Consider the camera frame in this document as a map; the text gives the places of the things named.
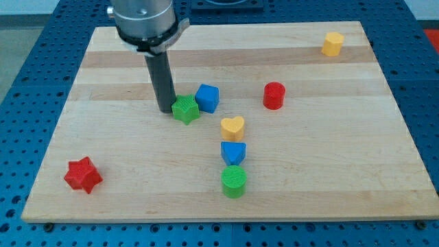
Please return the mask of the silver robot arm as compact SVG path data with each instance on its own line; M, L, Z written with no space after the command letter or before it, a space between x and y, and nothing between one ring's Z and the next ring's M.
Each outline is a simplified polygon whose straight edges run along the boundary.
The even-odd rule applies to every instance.
M173 0L110 0L106 11L120 39L149 57L165 53L190 26L176 16Z

